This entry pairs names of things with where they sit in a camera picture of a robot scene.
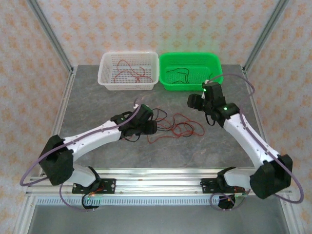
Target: black mounting plate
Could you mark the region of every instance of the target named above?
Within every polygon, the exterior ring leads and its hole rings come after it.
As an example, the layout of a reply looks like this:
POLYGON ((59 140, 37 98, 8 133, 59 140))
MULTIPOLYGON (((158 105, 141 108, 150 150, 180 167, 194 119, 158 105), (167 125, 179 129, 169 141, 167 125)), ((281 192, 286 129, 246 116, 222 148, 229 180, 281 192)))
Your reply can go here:
MULTIPOLYGON (((114 194, 116 188, 116 179, 101 179, 99 188, 102 190, 97 191, 97 194, 114 194)), ((87 194, 89 189, 81 186, 80 184, 73 184, 73 194, 87 194)))
POLYGON ((224 193, 224 194, 236 194, 244 193, 246 190, 241 187, 228 187, 225 190, 220 189, 216 178, 203 178, 200 182, 201 188, 203 189, 203 194, 214 194, 214 193, 224 193))

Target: black wire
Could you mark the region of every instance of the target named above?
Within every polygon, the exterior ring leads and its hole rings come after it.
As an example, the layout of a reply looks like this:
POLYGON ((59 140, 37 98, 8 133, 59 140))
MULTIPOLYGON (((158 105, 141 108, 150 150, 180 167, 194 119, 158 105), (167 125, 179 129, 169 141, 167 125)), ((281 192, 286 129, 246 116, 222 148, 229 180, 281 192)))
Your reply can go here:
POLYGON ((171 84, 175 84, 175 83, 177 83, 177 82, 182 82, 182 84, 185 84, 183 81, 181 81, 181 80, 177 80, 177 81, 175 81, 175 82, 173 82, 173 83, 171 83, 171 84))
POLYGON ((138 138, 137 138, 136 140, 129 140, 129 139, 127 139, 127 138, 124 138, 124 139, 125 139, 126 141, 129 141, 129 142, 134 143, 134 142, 137 142, 137 141, 140 139, 140 137, 141 137, 141 134, 138 135, 138 138))
POLYGON ((82 199, 81 199, 81 204, 82 204, 83 208, 85 208, 86 210, 98 208, 99 206, 86 206, 86 205, 84 204, 84 198, 85 198, 87 195, 89 195, 89 194, 83 195, 83 196, 82 196, 82 199))
POLYGON ((164 110, 161 110, 161 109, 159 109, 159 108, 154 108, 154 109, 152 109, 152 111, 154 111, 154 110, 157 110, 157 117, 155 118, 155 120, 158 119, 159 111, 161 111, 162 113, 164 113, 164 114, 166 115, 164 118, 162 118, 162 119, 160 119, 160 120, 158 120, 158 121, 156 121, 156 122, 160 122, 160 121, 162 121, 163 119, 165 119, 165 118, 168 116, 167 112, 165 112, 164 110))
POLYGON ((158 131, 163 131, 163 132, 168 132, 168 131, 170 131, 171 130, 171 128, 172 127, 174 127, 175 126, 175 119, 174 119, 174 122, 173 122, 173 124, 171 125, 171 126, 169 126, 168 128, 161 128, 161 127, 157 127, 157 130, 158 131))
MULTIPOLYGON (((166 73, 168 73, 168 72, 174 72, 174 71, 176 71, 177 69, 185 69, 185 70, 187 70, 187 74, 186 74, 186 73, 183 73, 183 72, 178 72, 178 73, 180 73, 180 74, 185 74, 185 83, 186 83, 186 84, 189 84, 190 82, 189 82, 188 76, 189 76, 189 74, 190 74, 190 70, 187 69, 187 68, 185 68, 185 67, 178 67, 178 68, 175 68, 174 70, 167 71, 166 73)), ((175 81, 175 82, 173 82, 172 84, 177 83, 177 82, 182 82, 183 84, 185 84, 185 83, 184 83, 183 81, 181 81, 181 80, 175 81)))
POLYGON ((206 118, 207 123, 208 123, 210 126, 214 126, 215 121, 213 121, 213 123, 211 124, 211 123, 209 122, 209 120, 208 120, 208 115, 207 115, 207 114, 205 114, 205 118, 206 118))
POLYGON ((190 137, 191 135, 193 135, 193 132, 194 132, 194 128, 189 124, 189 123, 186 123, 186 122, 182 122, 182 123, 177 123, 176 125, 180 125, 180 124, 186 124, 186 125, 189 125, 192 129, 192 132, 188 135, 188 136, 183 136, 183 137, 190 137))

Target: orange patterned wall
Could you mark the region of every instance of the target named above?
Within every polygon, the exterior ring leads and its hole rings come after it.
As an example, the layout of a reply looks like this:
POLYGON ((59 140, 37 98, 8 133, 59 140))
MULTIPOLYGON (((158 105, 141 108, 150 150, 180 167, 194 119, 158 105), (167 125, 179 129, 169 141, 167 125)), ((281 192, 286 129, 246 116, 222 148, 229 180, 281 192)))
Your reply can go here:
POLYGON ((68 71, 25 0, 0 4, 0 233, 12 233, 22 174, 54 124, 68 71))
POLYGON ((308 233, 312 233, 311 12, 310 0, 290 0, 248 73, 270 144, 293 158, 294 174, 305 190, 301 218, 308 233))
POLYGON ((71 64, 122 50, 214 52, 244 64, 278 0, 39 0, 71 64))

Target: mesh basket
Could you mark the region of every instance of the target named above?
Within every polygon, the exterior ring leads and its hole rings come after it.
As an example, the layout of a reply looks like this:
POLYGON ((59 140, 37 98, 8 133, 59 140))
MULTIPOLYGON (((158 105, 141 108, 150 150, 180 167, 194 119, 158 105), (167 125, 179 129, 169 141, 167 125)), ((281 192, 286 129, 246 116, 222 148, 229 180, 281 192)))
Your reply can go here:
POLYGON ((151 90, 158 82, 155 52, 109 52, 101 59, 97 81, 108 90, 151 90))
MULTIPOLYGON (((160 82, 170 91, 201 91, 205 80, 221 75, 220 59, 213 53, 171 52, 159 58, 160 82)), ((223 77, 215 80, 220 84, 223 77)))

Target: purple cable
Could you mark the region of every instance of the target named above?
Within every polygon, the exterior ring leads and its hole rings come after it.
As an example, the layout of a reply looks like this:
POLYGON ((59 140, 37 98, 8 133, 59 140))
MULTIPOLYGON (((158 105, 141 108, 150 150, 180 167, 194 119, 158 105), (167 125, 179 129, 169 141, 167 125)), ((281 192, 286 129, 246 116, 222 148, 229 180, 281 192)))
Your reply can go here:
POLYGON ((85 209, 81 209, 81 208, 78 208, 78 207, 76 207, 76 206, 72 206, 72 205, 68 204, 68 203, 65 201, 65 199, 63 198, 63 195, 62 195, 62 187, 63 187, 63 184, 60 185, 58 194, 59 194, 60 199, 62 200, 62 202, 63 202, 66 206, 68 206, 68 207, 70 207, 70 208, 72 208, 72 209, 74 209, 74 210, 76 210, 76 211, 80 211, 80 212, 90 212, 90 211, 94 211, 94 209, 92 209, 92 210, 85 210, 85 209))
POLYGON ((239 105, 239 116, 240 116, 240 120, 242 121, 242 124, 243 124, 243 126, 245 127, 245 129, 247 130, 247 132, 248 132, 248 133, 251 135, 251 137, 261 146, 261 148, 262 148, 264 151, 266 151, 267 154, 268 154, 275 162, 277 162, 277 164, 280 165, 280 166, 292 177, 292 179, 295 181, 295 183, 296 183, 296 185, 298 186, 299 191, 300 191, 300 199, 297 200, 297 201, 292 201, 292 200, 287 199, 287 198, 284 198, 284 197, 282 197, 282 196, 280 196, 280 195, 278 195, 278 194, 274 194, 274 195, 275 195, 276 197, 278 197, 278 198, 280 198, 280 199, 286 201, 286 202, 289 202, 289 203, 293 203, 293 204, 299 204, 299 203, 301 203, 301 202, 303 201, 303 199, 304 199, 304 192, 303 192, 303 188, 302 188, 302 186, 301 186, 299 180, 295 177, 295 175, 294 175, 283 163, 281 163, 281 162, 266 148, 265 145, 263 145, 263 144, 261 143, 261 141, 259 141, 259 140, 257 139, 257 137, 252 133, 252 131, 246 126, 245 120, 244 120, 244 118, 243 118, 243 103, 246 102, 246 101, 248 100, 248 98, 251 97, 251 96, 254 94, 254 92, 255 92, 254 86, 253 86, 246 78, 244 78, 243 76, 238 75, 238 74, 234 74, 234 73, 222 74, 222 75, 216 76, 216 77, 214 77, 214 78, 211 78, 211 79, 209 80, 209 82, 211 82, 211 81, 213 81, 213 80, 215 80, 215 79, 217 79, 217 78, 219 78, 219 77, 222 77, 222 76, 235 76, 235 77, 239 77, 239 78, 243 79, 243 80, 251 87, 252 92, 251 92, 250 94, 248 94, 248 95, 246 96, 246 98, 245 98, 245 99, 240 103, 240 105, 239 105))
POLYGON ((40 157, 30 166, 30 168, 28 168, 28 170, 25 172, 25 174, 21 177, 21 179, 20 179, 20 181, 19 181, 20 186, 31 186, 31 185, 33 185, 33 184, 37 184, 37 183, 39 183, 39 182, 41 182, 41 181, 47 179, 47 177, 44 177, 44 178, 38 179, 38 180, 33 181, 33 182, 24 183, 26 177, 27 177, 27 176, 29 175, 29 173, 33 170, 33 168, 34 168, 37 164, 39 164, 42 160, 44 160, 46 157, 48 157, 51 153, 53 153, 53 152, 55 152, 55 151, 57 151, 57 150, 59 150, 59 149, 62 149, 62 148, 64 148, 64 147, 68 146, 68 145, 74 144, 75 142, 77 142, 77 141, 79 141, 79 140, 81 140, 81 139, 84 139, 84 138, 86 138, 86 137, 88 137, 88 136, 90 136, 90 135, 92 135, 92 134, 95 134, 95 133, 98 133, 98 132, 104 132, 104 131, 106 131, 106 130, 111 130, 111 129, 114 129, 114 128, 118 128, 118 127, 120 127, 120 126, 122 126, 122 125, 128 123, 129 121, 131 121, 131 120, 136 116, 136 114, 138 113, 138 111, 140 110, 140 108, 141 108, 141 105, 139 104, 139 106, 137 107, 137 109, 135 110, 135 112, 133 113, 133 115, 130 116, 127 120, 125 120, 125 121, 122 122, 121 124, 118 124, 118 125, 112 126, 112 127, 107 127, 107 128, 103 128, 103 129, 94 130, 94 131, 92 131, 92 132, 86 133, 86 134, 84 134, 84 135, 82 135, 82 136, 76 138, 75 140, 73 140, 73 141, 71 141, 71 142, 68 142, 68 143, 66 143, 66 144, 60 145, 60 146, 58 146, 58 147, 56 147, 56 148, 54 148, 54 149, 52 149, 52 150, 46 152, 45 154, 43 154, 42 156, 40 156, 40 157))

